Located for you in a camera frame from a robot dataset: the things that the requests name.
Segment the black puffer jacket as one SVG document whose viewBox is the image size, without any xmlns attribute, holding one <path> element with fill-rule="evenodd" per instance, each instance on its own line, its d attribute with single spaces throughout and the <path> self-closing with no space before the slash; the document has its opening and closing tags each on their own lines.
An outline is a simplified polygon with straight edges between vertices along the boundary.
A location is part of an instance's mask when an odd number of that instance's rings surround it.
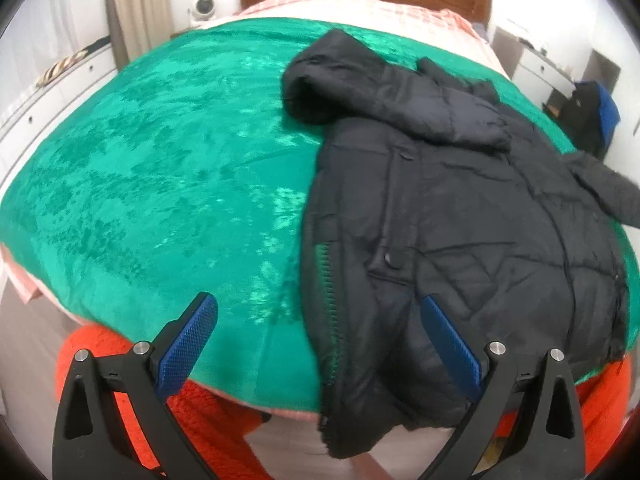
<svg viewBox="0 0 640 480">
<path fill-rule="evenodd" d="M 339 29 L 288 64 L 282 102 L 324 129 L 300 288 L 333 457 L 468 410 L 422 326 L 425 297 L 518 353 L 562 350 L 576 378 L 623 357 L 614 228 L 638 226 L 631 180 L 559 152 L 490 82 L 386 62 Z"/>
</svg>

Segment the green plush blanket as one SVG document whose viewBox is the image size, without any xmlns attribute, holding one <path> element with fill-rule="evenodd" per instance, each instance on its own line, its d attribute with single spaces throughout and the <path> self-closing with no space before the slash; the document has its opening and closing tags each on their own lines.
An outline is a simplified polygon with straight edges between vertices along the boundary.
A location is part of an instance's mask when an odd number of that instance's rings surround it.
<svg viewBox="0 0 640 480">
<path fill-rule="evenodd" d="M 503 76 L 416 40 L 301 18 L 247 18 L 143 55 L 62 122 L 1 201 L 1 240 L 70 313 L 149 337 L 201 290 L 220 322 L 194 378 L 263 408 L 320 412 L 303 316 L 302 227 L 324 129 L 290 116 L 282 77 L 333 29 L 386 62 L 428 58 L 488 81 L 561 153 L 564 134 Z M 625 235 L 630 330 L 639 271 Z"/>
</svg>

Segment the pink checkered bed sheet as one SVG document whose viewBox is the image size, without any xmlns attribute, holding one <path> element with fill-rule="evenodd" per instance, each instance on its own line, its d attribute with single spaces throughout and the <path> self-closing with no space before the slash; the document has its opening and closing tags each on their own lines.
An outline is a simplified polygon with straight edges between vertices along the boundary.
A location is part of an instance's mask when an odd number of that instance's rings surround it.
<svg viewBox="0 0 640 480">
<path fill-rule="evenodd" d="M 247 18 L 301 18 L 388 32 L 460 55 L 500 75 L 506 73 L 472 23 L 448 9 L 435 11 L 383 0 L 264 0 L 238 14 L 196 27 L 214 28 Z"/>
</svg>

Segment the beige curtain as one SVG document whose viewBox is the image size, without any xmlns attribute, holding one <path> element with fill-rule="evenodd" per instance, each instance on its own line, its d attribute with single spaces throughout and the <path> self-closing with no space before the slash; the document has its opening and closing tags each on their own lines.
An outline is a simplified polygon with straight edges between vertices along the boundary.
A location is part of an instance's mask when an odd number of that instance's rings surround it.
<svg viewBox="0 0 640 480">
<path fill-rule="evenodd" d="M 164 44 L 174 32 L 170 0 L 105 0 L 118 70 Z"/>
</svg>

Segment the black and blue hanging clothes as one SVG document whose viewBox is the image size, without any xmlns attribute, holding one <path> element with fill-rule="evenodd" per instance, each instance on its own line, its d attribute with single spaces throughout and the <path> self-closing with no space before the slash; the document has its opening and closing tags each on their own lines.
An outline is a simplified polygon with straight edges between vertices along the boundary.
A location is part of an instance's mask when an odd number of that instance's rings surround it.
<svg viewBox="0 0 640 480">
<path fill-rule="evenodd" d="M 578 150 L 599 160 L 605 158 L 620 123 L 620 111 L 600 82 L 578 82 L 562 106 L 559 125 Z"/>
</svg>

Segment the white window sill cabinet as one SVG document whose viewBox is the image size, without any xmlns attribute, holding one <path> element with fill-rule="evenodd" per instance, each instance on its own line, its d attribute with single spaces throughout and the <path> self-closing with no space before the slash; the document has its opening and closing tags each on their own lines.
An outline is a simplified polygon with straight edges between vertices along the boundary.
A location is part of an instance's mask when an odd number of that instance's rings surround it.
<svg viewBox="0 0 640 480">
<path fill-rule="evenodd" d="M 70 104 L 115 73 L 111 38 L 104 36 L 40 75 L 1 60 L 1 177 L 17 166 L 40 133 Z"/>
</svg>

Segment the white desk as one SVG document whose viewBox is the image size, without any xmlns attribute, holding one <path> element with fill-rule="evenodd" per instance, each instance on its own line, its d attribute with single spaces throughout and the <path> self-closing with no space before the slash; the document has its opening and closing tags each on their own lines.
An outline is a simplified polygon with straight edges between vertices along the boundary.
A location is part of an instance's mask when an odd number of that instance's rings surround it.
<svg viewBox="0 0 640 480">
<path fill-rule="evenodd" d="M 572 97 L 575 85 L 570 77 L 520 37 L 497 27 L 490 45 L 504 72 L 536 107 L 559 113 Z"/>
</svg>

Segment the orange fuzzy trousers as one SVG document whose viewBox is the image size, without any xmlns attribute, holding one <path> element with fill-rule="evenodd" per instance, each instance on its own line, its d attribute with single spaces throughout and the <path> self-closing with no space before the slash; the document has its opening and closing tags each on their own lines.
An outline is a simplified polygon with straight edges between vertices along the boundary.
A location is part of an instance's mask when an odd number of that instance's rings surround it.
<svg viewBox="0 0 640 480">
<path fill-rule="evenodd" d="M 61 394 L 75 353 L 94 356 L 124 353 L 131 342 L 109 328 L 82 326 L 62 344 L 55 365 L 55 392 Z M 631 357 L 608 364 L 576 386 L 586 440 L 586 471 L 593 472 L 614 445 L 627 413 L 631 392 Z M 189 380 L 168 401 L 171 413 L 209 467 L 221 479 L 267 479 L 268 472 L 245 440 L 266 419 L 261 412 L 236 404 Z"/>
</svg>

